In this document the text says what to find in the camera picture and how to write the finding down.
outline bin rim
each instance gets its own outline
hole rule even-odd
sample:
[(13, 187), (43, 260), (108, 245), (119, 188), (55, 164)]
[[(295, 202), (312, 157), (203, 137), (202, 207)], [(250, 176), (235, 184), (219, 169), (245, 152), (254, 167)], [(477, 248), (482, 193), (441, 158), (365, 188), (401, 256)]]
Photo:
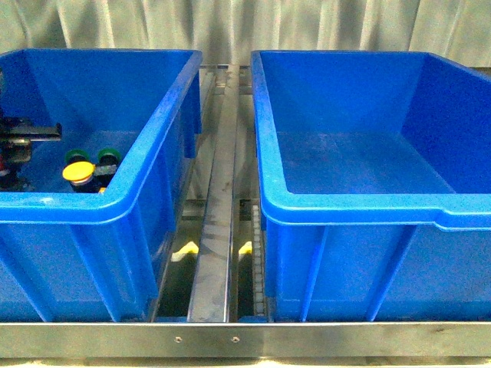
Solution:
[(444, 231), (490, 230), (491, 194), (294, 194), (288, 191), (262, 54), (414, 54), (438, 58), (491, 83), (491, 78), (431, 53), (411, 51), (253, 51), (251, 53), (262, 212), (279, 225), (434, 225)]
[(203, 60), (196, 50), (144, 49), (49, 49), (36, 48), (9, 51), (22, 52), (87, 52), (87, 53), (186, 53), (189, 55), (147, 123), (133, 142), (116, 175), (103, 194), (0, 192), (0, 224), (73, 224), (93, 225), (116, 221), (129, 213), (137, 202), (160, 147), (174, 121), (185, 96), (199, 72)]

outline bin bottom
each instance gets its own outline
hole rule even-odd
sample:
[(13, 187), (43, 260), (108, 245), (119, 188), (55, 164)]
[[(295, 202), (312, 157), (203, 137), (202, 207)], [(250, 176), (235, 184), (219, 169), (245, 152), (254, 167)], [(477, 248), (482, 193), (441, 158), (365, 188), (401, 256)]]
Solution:
[(399, 133), (278, 132), (289, 192), (455, 193)]

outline yellow cap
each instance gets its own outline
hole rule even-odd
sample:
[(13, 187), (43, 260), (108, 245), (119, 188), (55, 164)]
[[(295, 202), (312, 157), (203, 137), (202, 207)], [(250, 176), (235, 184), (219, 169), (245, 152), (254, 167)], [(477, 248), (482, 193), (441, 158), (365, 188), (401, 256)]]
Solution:
[(240, 255), (251, 255), (252, 254), (252, 241), (246, 242), (240, 249)]
[(70, 182), (83, 182), (89, 179), (94, 173), (95, 165), (87, 161), (72, 163), (63, 170), (63, 179)]

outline curtain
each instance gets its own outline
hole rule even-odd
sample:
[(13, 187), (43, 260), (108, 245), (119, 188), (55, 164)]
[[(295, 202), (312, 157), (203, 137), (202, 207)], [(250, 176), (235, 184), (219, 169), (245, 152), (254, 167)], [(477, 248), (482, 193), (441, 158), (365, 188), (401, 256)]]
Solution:
[(430, 51), (491, 66), (491, 0), (3, 0), (0, 51), (197, 49), (249, 64), (258, 49)]

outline blue plastic bin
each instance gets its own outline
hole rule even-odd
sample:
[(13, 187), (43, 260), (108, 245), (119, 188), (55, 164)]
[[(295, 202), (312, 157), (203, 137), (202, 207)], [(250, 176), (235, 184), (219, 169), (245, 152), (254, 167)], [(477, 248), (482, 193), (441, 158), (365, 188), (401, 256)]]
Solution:
[[(0, 192), (0, 320), (145, 320), (176, 226), (195, 133), (198, 51), (25, 50), (0, 56), (6, 116), (63, 126)], [(68, 150), (124, 159), (104, 194), (74, 193)]]
[(423, 53), (252, 53), (277, 320), (491, 318), (491, 80)]

